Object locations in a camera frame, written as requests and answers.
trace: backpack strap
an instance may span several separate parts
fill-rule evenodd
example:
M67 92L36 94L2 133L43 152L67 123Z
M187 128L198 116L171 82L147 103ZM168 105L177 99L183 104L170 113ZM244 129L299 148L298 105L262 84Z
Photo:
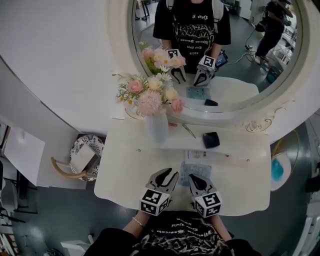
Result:
M212 0L214 32L218 33L218 22L224 15L225 5L220 0Z

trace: pink hydrangea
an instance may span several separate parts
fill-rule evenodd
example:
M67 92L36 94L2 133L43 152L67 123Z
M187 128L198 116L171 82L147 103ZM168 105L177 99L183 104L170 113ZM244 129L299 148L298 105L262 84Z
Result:
M153 116L163 109L162 96L158 91L147 90L137 100L137 108L147 116Z
M180 61L181 66L185 66L186 65L186 58L185 57L179 56L178 59Z
M154 57L154 50L151 48L145 48L142 51L142 55L144 59L152 59Z

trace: round mirror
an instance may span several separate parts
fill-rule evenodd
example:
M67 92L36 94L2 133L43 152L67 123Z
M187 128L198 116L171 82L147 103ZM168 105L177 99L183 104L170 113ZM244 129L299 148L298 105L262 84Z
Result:
M231 112L274 92L300 51L289 0L135 0L132 33L148 76L168 70L185 108Z

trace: dark hair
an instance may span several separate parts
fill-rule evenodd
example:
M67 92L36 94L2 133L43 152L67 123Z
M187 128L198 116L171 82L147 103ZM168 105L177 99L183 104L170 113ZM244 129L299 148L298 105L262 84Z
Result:
M178 21L185 21L191 14L191 0L174 0L172 13Z

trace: wrist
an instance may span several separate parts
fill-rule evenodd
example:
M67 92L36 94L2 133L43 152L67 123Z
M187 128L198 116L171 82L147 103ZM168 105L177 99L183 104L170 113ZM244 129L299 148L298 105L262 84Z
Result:
M145 226L148 223L150 217L151 217L150 214L143 211L139 211L134 218L137 221L139 221L143 226Z

